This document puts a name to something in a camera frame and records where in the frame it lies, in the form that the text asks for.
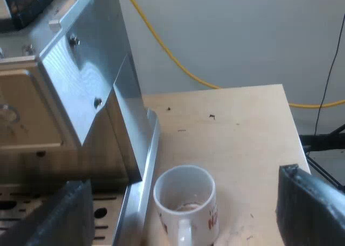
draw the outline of wooden table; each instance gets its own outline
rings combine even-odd
[[[275,218],[279,165],[310,171],[282,85],[157,94],[144,102],[161,124],[154,182],[182,164],[215,179],[215,245],[283,245]],[[142,244],[168,245],[150,197]]]

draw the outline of white mug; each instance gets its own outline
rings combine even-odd
[[[156,181],[154,200],[170,245],[209,246],[219,234],[216,185],[195,165],[181,165]]]

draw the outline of white wall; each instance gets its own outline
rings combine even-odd
[[[222,87],[283,83],[296,103],[319,103],[345,0],[137,0],[173,54]],[[162,51],[129,0],[120,0],[144,94],[206,89]],[[345,99],[345,34],[326,102]],[[300,133],[317,110],[292,109]],[[321,112],[319,131],[345,123],[345,106]]]

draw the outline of yellow cable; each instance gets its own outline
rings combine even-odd
[[[162,41],[162,39],[159,37],[159,35],[156,33],[155,29],[153,29],[151,23],[149,22],[149,20],[147,19],[146,15],[144,14],[144,12],[142,11],[142,9],[140,8],[140,6],[138,5],[138,3],[135,0],[130,0],[131,3],[134,5],[135,9],[137,10],[137,12],[140,14],[141,18],[143,19],[143,21],[145,22],[145,24],[147,25],[148,29],[151,31],[152,35],[155,37],[155,39],[157,40],[157,42],[161,45],[162,49],[167,53],[167,55],[169,56],[169,58],[172,59],[173,62],[175,62],[175,64],[186,74],[188,75],[190,78],[194,79],[195,81],[210,87],[212,89],[221,89],[220,86],[216,86],[213,85],[211,83],[206,82],[205,80],[202,80],[201,78],[197,77],[196,75],[192,74],[188,69],[186,69],[186,67],[184,67],[177,58],[174,57],[174,55],[172,54],[172,52],[170,51],[170,49],[168,47],[166,47],[166,45],[164,44],[164,42]],[[322,108],[329,108],[329,107],[334,107],[334,106],[338,106],[341,104],[345,104],[345,100],[340,100],[340,101],[336,101],[336,102],[330,102],[330,103],[325,103],[322,105]],[[289,103],[290,107],[295,107],[295,108],[304,108],[304,109],[318,109],[320,107],[319,104],[299,104],[299,103]]]

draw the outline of perforated metal plate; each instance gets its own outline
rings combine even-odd
[[[16,188],[0,187],[0,234],[44,203],[50,195],[35,191],[19,191]],[[93,195],[95,237],[93,245],[113,244],[116,225],[124,194],[107,193]]]

